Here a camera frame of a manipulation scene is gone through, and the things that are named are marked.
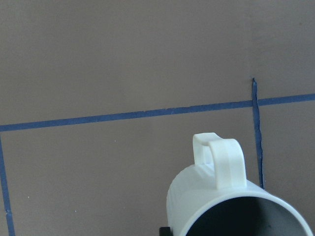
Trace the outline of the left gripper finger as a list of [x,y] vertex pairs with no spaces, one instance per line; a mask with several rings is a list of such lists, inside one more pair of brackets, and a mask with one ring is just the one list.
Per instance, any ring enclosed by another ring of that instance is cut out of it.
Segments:
[[171,236],[170,227],[160,227],[159,228],[159,236]]

